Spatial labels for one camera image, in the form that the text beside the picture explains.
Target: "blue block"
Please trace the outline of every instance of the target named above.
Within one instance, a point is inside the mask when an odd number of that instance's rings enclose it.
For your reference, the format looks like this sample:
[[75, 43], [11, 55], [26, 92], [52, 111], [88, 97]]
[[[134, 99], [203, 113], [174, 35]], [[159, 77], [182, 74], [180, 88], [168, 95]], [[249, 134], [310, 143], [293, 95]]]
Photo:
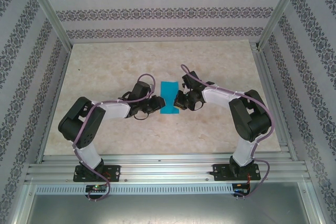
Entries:
[[166, 103], [166, 106], [160, 110], [161, 114], [179, 114], [180, 110], [174, 107], [178, 88], [178, 82], [161, 81], [161, 97]]

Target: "cable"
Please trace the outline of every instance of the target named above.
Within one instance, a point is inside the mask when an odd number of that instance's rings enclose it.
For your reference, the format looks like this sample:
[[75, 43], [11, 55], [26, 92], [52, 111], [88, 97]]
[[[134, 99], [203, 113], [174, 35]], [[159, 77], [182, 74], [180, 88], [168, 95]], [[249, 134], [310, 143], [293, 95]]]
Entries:
[[77, 136], [76, 136], [76, 138], [75, 138], [75, 141], [74, 141], [73, 144], [72, 144], [73, 152], [75, 153], [76, 157], [79, 159], [79, 162], [80, 162], [83, 166], [85, 166], [87, 169], [89, 169], [91, 172], [93, 172], [94, 174], [96, 174], [98, 177], [100, 177], [100, 178], [102, 178], [103, 180], [105, 180], [105, 182], [107, 183], [107, 185], [108, 185], [108, 187], [109, 187], [107, 193], [106, 193], [105, 195], [101, 196], [101, 197], [98, 198], [98, 199], [92, 199], [92, 198], [90, 198], [90, 193], [91, 193], [91, 191], [89, 191], [89, 193], [88, 193], [88, 199], [89, 199], [89, 201], [100, 201], [100, 200], [106, 198], [106, 197], [110, 194], [110, 191], [111, 191], [111, 185], [110, 185], [110, 182], [109, 182], [109, 180], [108, 180], [107, 178], [105, 178], [104, 176], [102, 176], [100, 173], [96, 172], [94, 169], [92, 169], [90, 166], [88, 166], [88, 165], [84, 162], [84, 160], [82, 160], [82, 158], [81, 158], [81, 157], [79, 156], [79, 154], [78, 154], [78, 149], [77, 149], [76, 144], [77, 144], [77, 142], [79, 141], [80, 136], [82, 135], [82, 133], [83, 133], [83, 131], [84, 131], [84, 128], [85, 128], [85, 126], [87, 125], [88, 120], [89, 120], [91, 114], [93, 113], [94, 109], [95, 109], [96, 107], [98, 107], [99, 105], [102, 105], [102, 104], [109, 104], [109, 103], [132, 103], [132, 102], [140, 102], [140, 101], [142, 101], [142, 100], [144, 100], [144, 99], [149, 98], [149, 97], [154, 93], [154, 91], [155, 91], [155, 85], [156, 85], [156, 83], [155, 83], [155, 78], [154, 78], [151, 74], [149, 74], [149, 73], [144, 73], [144, 74], [142, 74], [142, 75], [139, 76], [139, 78], [138, 78], [137, 81], [139, 81], [139, 80], [140, 80], [142, 77], [144, 77], [144, 76], [149, 76], [149, 77], [151, 77], [152, 80], [153, 80], [153, 87], [152, 87], [152, 89], [151, 89], [151, 92], [149, 92], [149, 93], [148, 93], [146, 96], [144, 96], [143, 98], [140, 98], [140, 99], [137, 99], [137, 100], [133, 100], [133, 101], [108, 100], [108, 101], [102, 101], [102, 102], [98, 102], [98, 103], [96, 103], [95, 105], [93, 105], [93, 106], [91, 107], [89, 113], [87, 114], [87, 116], [86, 116], [86, 118], [85, 118], [85, 120], [84, 120], [84, 122], [83, 122], [83, 124], [82, 124], [82, 126], [81, 126], [81, 128], [80, 128], [80, 130], [79, 130], [79, 132], [78, 132], [78, 134], [77, 134]]
[[[206, 86], [206, 87], [209, 87], [209, 88], [212, 88], [212, 89], [221, 90], [221, 91], [224, 91], [224, 92], [226, 92], [226, 93], [233, 94], [233, 95], [236, 95], [236, 93], [237, 93], [237, 92], [234, 92], [234, 91], [232, 91], [232, 90], [228, 90], [228, 89], [224, 89], [224, 88], [221, 88], [221, 87], [215, 87], [215, 86], [209, 85], [209, 84], [207, 84], [206, 82], [200, 80], [199, 78], [196, 78], [196, 77], [192, 76], [192, 75], [190, 74], [190, 70], [189, 70], [189, 68], [188, 68], [185, 64], [181, 64], [181, 68], [182, 68], [182, 70], [183, 70], [183, 71], [184, 71], [190, 78], [193, 78], [195, 81], [198, 81], [199, 83], [203, 84], [203, 85]], [[263, 163], [265, 163], [265, 164], [267, 165], [267, 171], [266, 171], [266, 174], [264, 175], [264, 177], [262, 178], [262, 180], [260, 181], [260, 183], [257, 185], [257, 187], [256, 187], [250, 194], [248, 194], [248, 195], [246, 196], [246, 198], [247, 198], [247, 197], [249, 197], [250, 195], [252, 195], [252, 194], [253, 194], [253, 193], [254, 193], [254, 192], [255, 192], [255, 191], [262, 185], [262, 183], [266, 180], [266, 178], [267, 178], [267, 176], [268, 176], [268, 174], [269, 174], [269, 170], [270, 170], [270, 165], [269, 165], [269, 163], [268, 163], [266, 160], [262, 160], [262, 159], [256, 159], [256, 158], [254, 158], [254, 153], [255, 153], [255, 151], [256, 151], [256, 149], [257, 149], [259, 143], [260, 143], [262, 140], [265, 140], [266, 138], [268, 138], [268, 137], [273, 133], [273, 131], [274, 131], [274, 127], [275, 127], [275, 126], [274, 126], [274, 125], [275, 125], [275, 122], [274, 122], [274, 118], [273, 118], [272, 113], [271, 113], [271, 112], [268, 110], [268, 108], [267, 108], [265, 105], [263, 105], [261, 102], [259, 102], [258, 100], [254, 99], [254, 98], [252, 98], [252, 97], [249, 97], [249, 96], [247, 96], [247, 95], [245, 95], [245, 94], [241, 94], [241, 93], [239, 93], [239, 96], [240, 96], [240, 97], [244, 97], [244, 98], [246, 98], [246, 99], [248, 99], [248, 100], [251, 100], [251, 101], [257, 103], [259, 106], [261, 106], [261, 107], [266, 111], [266, 113], [267, 113], [267, 115], [268, 115], [268, 117], [269, 117], [269, 119], [270, 119], [270, 121], [271, 121], [271, 130], [270, 130], [265, 136], [262, 136], [260, 139], [258, 139], [258, 140], [256, 141], [256, 143], [255, 143], [255, 145], [253, 146], [253, 149], [252, 149], [252, 151], [251, 151], [251, 158], [252, 158], [252, 160], [257, 161], [257, 162], [263, 162]]]

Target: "beige tabletop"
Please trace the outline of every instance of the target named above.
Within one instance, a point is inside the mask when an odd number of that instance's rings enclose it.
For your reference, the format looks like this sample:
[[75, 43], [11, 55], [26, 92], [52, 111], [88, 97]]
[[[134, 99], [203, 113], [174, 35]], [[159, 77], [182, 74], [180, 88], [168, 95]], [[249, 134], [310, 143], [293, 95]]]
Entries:
[[[116, 99], [131, 91], [143, 73], [155, 76], [157, 95], [161, 81], [178, 81], [182, 89], [182, 63], [204, 81], [234, 91], [255, 89], [266, 102], [247, 40], [75, 44], [45, 155], [73, 154], [70, 142], [58, 132], [57, 125], [79, 97], [92, 101]], [[148, 77], [143, 81], [151, 83]], [[232, 153], [237, 141], [230, 111], [208, 103], [194, 112], [157, 111], [144, 121], [104, 121], [94, 139], [99, 154]], [[279, 150], [274, 133], [257, 151]]]

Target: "wallpaper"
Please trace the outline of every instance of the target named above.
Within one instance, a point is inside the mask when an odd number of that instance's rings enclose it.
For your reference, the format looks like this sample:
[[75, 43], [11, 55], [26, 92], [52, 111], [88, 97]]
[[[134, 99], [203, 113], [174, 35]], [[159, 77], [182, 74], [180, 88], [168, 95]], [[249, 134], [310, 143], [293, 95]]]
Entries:
[[298, 157], [336, 223], [335, 0], [290, 0], [264, 55]]
[[279, 0], [50, 0], [73, 43], [257, 42]]
[[37, 0], [0, 0], [0, 223], [36, 161], [68, 52]]

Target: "gray floor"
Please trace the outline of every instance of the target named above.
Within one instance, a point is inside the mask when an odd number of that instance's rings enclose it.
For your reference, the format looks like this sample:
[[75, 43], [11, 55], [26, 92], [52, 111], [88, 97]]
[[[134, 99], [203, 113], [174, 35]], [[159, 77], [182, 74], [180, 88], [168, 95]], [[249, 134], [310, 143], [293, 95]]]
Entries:
[[251, 198], [231, 195], [35, 196], [30, 224], [308, 223], [296, 183], [268, 183]]

